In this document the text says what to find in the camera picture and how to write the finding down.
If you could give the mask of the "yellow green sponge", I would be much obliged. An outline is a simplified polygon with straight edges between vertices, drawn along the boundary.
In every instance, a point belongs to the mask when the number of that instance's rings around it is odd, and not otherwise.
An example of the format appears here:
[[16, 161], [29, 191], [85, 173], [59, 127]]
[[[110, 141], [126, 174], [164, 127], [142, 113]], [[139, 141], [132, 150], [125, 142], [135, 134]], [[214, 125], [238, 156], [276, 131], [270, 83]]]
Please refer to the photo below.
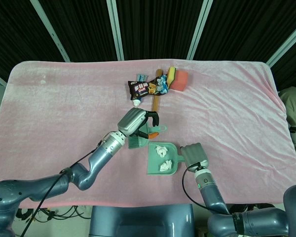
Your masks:
[[167, 72], [166, 82], [167, 82], [168, 88], [170, 88], [172, 82], [175, 80], [175, 76], [176, 76], [176, 68], [171, 66]]

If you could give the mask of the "white tissue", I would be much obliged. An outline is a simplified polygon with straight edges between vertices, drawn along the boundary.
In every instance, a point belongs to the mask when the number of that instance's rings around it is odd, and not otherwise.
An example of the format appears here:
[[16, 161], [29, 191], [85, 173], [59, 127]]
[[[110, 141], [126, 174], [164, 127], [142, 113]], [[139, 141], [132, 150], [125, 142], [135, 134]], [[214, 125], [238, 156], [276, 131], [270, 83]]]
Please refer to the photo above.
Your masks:
[[167, 152], [168, 152], [168, 149], [165, 146], [159, 146], [159, 145], [157, 145], [155, 147], [155, 150], [156, 150], [157, 154], [161, 158], [164, 158], [167, 155]]
[[169, 172], [172, 169], [172, 161], [166, 160], [164, 161], [159, 168], [160, 172]]

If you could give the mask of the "blue grey robot torso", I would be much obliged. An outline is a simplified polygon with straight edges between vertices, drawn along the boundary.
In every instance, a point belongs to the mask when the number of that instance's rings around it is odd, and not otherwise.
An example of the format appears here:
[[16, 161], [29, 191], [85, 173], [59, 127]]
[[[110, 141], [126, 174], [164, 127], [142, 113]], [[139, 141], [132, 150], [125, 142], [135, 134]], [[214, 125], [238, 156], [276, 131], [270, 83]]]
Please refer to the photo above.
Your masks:
[[192, 205], [93, 206], [88, 237], [195, 237]]

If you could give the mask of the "pink plush blanket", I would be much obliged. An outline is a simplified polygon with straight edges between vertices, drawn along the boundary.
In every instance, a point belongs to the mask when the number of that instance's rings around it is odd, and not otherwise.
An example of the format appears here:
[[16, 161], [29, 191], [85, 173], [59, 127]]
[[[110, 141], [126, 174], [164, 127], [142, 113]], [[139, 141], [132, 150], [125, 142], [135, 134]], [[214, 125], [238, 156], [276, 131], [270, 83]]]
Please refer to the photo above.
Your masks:
[[28, 61], [9, 76], [0, 106], [0, 181], [34, 180], [81, 160], [132, 108], [127, 82], [175, 66], [183, 92], [161, 97], [157, 141], [201, 143], [227, 203], [280, 203], [296, 185], [286, 110], [262, 62]]

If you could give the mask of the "teal hand broom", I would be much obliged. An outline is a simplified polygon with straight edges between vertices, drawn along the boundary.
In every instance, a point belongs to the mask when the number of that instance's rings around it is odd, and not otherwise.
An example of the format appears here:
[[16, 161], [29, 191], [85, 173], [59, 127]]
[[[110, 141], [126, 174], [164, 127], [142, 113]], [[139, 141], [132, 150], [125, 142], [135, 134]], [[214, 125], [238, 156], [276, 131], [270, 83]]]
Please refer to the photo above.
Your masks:
[[143, 138], [140, 136], [131, 136], [128, 138], [128, 148], [136, 149], [145, 147], [148, 145], [149, 141], [156, 138], [161, 132], [165, 132], [167, 130], [167, 126], [153, 126], [149, 127], [148, 122], [142, 126], [139, 131], [148, 134], [148, 138]]

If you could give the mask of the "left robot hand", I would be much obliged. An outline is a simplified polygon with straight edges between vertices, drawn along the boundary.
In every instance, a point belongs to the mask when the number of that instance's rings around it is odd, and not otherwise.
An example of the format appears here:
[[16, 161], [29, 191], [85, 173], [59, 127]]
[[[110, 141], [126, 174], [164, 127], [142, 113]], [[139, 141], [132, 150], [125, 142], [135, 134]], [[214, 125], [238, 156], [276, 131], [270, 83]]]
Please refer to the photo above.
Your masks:
[[149, 139], [149, 135], [140, 131], [140, 128], [144, 126], [148, 120], [152, 118], [152, 125], [159, 125], [159, 115], [157, 112], [146, 111], [140, 108], [130, 109], [126, 115], [118, 122], [118, 130], [126, 137], [139, 136], [145, 139]]

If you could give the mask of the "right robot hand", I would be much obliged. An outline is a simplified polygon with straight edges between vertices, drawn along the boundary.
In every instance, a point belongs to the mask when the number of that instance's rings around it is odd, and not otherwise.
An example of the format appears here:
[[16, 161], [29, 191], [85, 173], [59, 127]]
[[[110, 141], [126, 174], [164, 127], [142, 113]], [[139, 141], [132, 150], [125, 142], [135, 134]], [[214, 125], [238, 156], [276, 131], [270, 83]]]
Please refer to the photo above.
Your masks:
[[207, 155], [201, 143], [181, 146], [180, 151], [190, 172], [195, 172], [198, 167], [207, 168], [209, 166]]

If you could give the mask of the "blue white snack packet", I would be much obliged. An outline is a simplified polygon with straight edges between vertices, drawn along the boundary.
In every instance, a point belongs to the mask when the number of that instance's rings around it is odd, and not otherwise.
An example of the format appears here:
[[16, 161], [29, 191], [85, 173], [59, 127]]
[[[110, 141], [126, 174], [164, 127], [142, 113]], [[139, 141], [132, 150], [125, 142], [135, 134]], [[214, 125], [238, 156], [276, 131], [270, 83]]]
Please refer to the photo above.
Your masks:
[[168, 93], [167, 75], [158, 76], [154, 83], [156, 85], [154, 95], [164, 95]]

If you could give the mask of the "black pleated curtain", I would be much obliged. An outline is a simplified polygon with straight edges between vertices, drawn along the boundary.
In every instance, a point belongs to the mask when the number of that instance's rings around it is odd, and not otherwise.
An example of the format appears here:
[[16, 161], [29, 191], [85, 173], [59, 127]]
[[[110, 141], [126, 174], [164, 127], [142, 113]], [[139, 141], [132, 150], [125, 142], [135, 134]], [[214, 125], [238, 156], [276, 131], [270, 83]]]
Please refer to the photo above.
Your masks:
[[[39, 0], [71, 62], [117, 61], [106, 0]], [[186, 59], [203, 0], [116, 0], [124, 60]], [[194, 60], [266, 63], [296, 29], [296, 0], [213, 0]], [[0, 0], [0, 79], [65, 62], [30, 0]], [[271, 67], [296, 87], [296, 43]]]

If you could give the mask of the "brown wooden cylinder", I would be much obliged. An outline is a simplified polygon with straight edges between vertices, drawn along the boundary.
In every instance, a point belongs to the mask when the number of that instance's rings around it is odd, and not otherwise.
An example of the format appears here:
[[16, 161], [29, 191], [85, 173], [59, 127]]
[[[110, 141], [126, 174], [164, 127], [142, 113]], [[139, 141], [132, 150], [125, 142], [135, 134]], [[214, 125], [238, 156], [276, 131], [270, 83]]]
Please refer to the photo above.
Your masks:
[[[162, 69], [157, 69], [155, 76], [159, 77], [162, 75], [162, 73], [163, 73]], [[159, 104], [160, 104], [160, 96], [154, 95], [153, 102], [152, 102], [152, 111], [158, 112], [159, 111]]]

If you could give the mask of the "brown snack packet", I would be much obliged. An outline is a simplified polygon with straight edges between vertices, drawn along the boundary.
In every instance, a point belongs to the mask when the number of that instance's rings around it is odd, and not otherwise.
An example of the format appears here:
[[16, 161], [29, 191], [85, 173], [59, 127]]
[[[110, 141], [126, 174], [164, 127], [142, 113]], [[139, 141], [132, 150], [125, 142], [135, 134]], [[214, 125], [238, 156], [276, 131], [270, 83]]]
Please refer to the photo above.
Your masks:
[[159, 95], [157, 91], [157, 84], [154, 80], [146, 81], [128, 81], [130, 99], [141, 99], [147, 95]]

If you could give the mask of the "pale green frame post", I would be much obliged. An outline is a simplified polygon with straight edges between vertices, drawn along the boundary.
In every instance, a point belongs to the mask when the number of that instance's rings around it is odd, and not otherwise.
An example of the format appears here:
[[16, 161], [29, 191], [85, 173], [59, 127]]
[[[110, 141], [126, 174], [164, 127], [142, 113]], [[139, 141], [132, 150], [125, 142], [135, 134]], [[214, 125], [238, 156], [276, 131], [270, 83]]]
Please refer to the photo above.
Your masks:
[[124, 52], [116, 0], [106, 0], [111, 23], [112, 36], [118, 61], [124, 61]]
[[33, 8], [35, 9], [36, 13], [38, 14], [40, 20], [42, 21], [43, 25], [45, 26], [46, 30], [50, 34], [52, 40], [54, 41], [57, 49], [59, 50], [61, 56], [63, 57], [65, 62], [70, 62], [70, 58], [62, 45], [58, 35], [56, 34], [51, 22], [49, 21], [45, 11], [43, 10], [39, 0], [30, 0]]
[[195, 56], [195, 52], [197, 50], [199, 41], [201, 39], [208, 15], [210, 13], [211, 7], [213, 4], [213, 0], [203, 0], [201, 9], [199, 12], [199, 16], [195, 25], [194, 33], [192, 36], [192, 40], [190, 43], [190, 47], [187, 53], [187, 60], [193, 60]]
[[273, 53], [268, 59], [266, 64], [271, 68], [273, 67], [292, 46], [296, 43], [296, 29], [289, 35], [289, 37], [281, 44], [281, 46]]

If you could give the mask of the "olive fabric bundle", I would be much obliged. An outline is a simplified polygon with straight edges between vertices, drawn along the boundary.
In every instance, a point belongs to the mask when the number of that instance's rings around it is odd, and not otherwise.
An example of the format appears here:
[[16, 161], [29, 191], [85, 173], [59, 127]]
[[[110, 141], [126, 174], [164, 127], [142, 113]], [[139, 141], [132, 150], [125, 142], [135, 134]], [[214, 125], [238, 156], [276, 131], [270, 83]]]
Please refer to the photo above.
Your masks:
[[281, 90], [279, 97], [285, 105], [289, 125], [296, 128], [296, 87]]

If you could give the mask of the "pink sponge block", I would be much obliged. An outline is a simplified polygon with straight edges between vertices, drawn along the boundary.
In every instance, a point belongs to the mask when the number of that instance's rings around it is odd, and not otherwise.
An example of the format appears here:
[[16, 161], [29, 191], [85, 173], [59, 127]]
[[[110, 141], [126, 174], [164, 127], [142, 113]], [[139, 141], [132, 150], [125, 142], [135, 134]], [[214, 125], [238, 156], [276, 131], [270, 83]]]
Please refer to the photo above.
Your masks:
[[170, 88], [177, 91], [184, 91], [188, 82], [188, 72], [177, 70]]

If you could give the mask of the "teal plastic dustpan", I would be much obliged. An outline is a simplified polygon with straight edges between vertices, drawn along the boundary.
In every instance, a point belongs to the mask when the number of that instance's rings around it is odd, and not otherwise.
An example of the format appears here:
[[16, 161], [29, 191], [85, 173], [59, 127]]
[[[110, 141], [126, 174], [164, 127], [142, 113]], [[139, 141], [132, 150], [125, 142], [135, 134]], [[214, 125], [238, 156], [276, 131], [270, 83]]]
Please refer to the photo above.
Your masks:
[[[167, 155], [164, 158], [157, 154], [155, 150], [157, 145], [165, 146], [168, 149]], [[172, 161], [172, 169], [169, 172], [160, 172], [160, 165], [166, 160]], [[179, 162], [184, 162], [184, 158], [179, 155], [178, 149], [173, 143], [150, 142], [148, 144], [148, 175], [173, 175], [178, 169]]]

